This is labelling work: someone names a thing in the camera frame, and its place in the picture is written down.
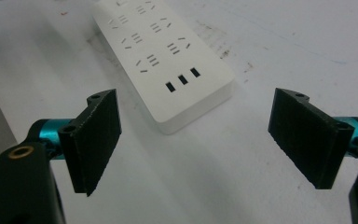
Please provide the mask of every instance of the screw hole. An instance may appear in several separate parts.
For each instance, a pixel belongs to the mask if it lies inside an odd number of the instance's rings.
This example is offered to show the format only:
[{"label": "screw hole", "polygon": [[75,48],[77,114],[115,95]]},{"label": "screw hole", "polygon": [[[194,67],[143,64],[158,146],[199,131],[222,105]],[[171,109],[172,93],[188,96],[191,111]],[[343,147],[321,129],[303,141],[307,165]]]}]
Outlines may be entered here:
[{"label": "screw hole", "polygon": [[31,216],[29,214],[26,213],[18,214],[10,220],[9,224],[26,224],[28,223],[30,218]]},{"label": "screw hole", "polygon": [[63,128],[62,130],[65,132],[65,133],[71,133],[73,132],[74,130],[76,129],[76,126],[67,126],[65,128]]},{"label": "screw hole", "polygon": [[32,152],[34,151],[33,147],[18,147],[14,150],[12,150],[9,154],[8,157],[11,158],[12,160],[17,160],[17,159],[21,159],[24,158],[28,155],[30,155]]},{"label": "screw hole", "polygon": [[340,122],[340,123],[337,123],[337,127],[340,128],[340,129],[347,129],[347,128],[348,128],[348,124],[347,124],[347,123]]}]

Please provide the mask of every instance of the blue anodized part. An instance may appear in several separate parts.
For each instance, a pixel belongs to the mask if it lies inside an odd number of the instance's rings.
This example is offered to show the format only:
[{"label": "blue anodized part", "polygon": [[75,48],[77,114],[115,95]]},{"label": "blue anodized part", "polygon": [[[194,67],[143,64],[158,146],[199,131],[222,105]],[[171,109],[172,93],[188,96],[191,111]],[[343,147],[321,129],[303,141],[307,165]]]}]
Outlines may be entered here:
[{"label": "blue anodized part", "polygon": [[[50,119],[42,127],[39,133],[40,139],[48,139],[49,142],[54,146],[54,150],[62,150],[60,137],[58,136],[58,130],[70,122],[70,119]],[[53,160],[64,160],[63,154],[55,157]]]},{"label": "blue anodized part", "polygon": [[341,122],[345,122],[354,128],[354,132],[351,137],[349,148],[356,148],[356,145],[353,143],[353,141],[356,137],[358,137],[358,121],[352,117],[334,117],[334,119]]}]

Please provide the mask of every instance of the power outlet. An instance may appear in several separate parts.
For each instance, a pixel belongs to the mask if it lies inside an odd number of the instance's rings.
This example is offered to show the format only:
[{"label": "power outlet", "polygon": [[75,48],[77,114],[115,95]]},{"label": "power outlet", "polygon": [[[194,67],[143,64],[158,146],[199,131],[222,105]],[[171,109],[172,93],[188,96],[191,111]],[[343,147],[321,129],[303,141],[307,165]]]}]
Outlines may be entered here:
[{"label": "power outlet", "polygon": [[231,69],[162,0],[101,0],[93,16],[163,133],[231,96]]}]

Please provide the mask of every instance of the white table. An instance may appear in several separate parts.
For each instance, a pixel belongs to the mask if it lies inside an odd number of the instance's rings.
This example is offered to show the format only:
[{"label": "white table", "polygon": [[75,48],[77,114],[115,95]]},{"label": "white table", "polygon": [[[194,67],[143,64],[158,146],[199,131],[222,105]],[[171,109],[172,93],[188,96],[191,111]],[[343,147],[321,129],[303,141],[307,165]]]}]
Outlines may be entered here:
[{"label": "white table", "polygon": [[160,133],[88,0],[0,1],[0,106],[17,140],[37,119],[74,118],[117,89],[123,134],[97,190],[52,168],[67,223],[351,223],[358,161],[316,190],[268,133],[276,87],[331,116],[358,116],[358,1],[168,0],[236,75],[233,97]]}]

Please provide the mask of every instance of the socket hole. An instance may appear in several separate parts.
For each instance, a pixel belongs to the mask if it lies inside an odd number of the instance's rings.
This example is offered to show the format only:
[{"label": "socket hole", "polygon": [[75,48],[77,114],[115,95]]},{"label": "socket hole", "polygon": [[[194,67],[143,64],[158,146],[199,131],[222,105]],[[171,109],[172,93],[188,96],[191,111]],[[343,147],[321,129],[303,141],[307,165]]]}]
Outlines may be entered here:
[{"label": "socket hole", "polygon": [[172,85],[171,82],[167,82],[165,85],[167,86],[168,90],[170,90],[170,92],[175,91],[175,87]]},{"label": "socket hole", "polygon": [[192,68],[192,69],[190,69],[190,71],[194,75],[194,77],[199,77],[200,76],[200,73],[199,73],[199,71],[197,71],[196,68]]},{"label": "socket hole", "polygon": [[187,79],[183,76],[183,75],[180,75],[179,76],[179,80],[182,82],[182,84],[187,84],[188,83],[188,81],[187,81]]}]

